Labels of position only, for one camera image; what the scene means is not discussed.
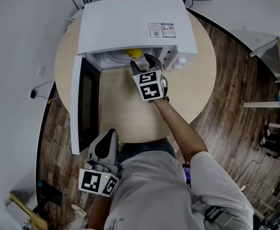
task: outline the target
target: white microwave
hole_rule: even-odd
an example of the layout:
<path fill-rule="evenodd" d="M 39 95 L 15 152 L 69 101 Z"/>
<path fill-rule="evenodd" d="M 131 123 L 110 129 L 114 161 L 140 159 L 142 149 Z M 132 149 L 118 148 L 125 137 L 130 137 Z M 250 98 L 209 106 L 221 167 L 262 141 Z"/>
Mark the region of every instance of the white microwave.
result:
<path fill-rule="evenodd" d="M 86 87 L 86 77 L 99 85 L 104 69 L 129 67 L 131 60 L 147 66 L 143 56 L 133 58 L 125 51 L 131 48 L 155 56 L 164 70 L 179 70 L 192 60 L 197 46 L 183 1 L 102 0 L 85 5 L 71 87 L 72 153 L 79 154 L 99 133 L 93 120 L 98 118 L 99 86 Z"/>

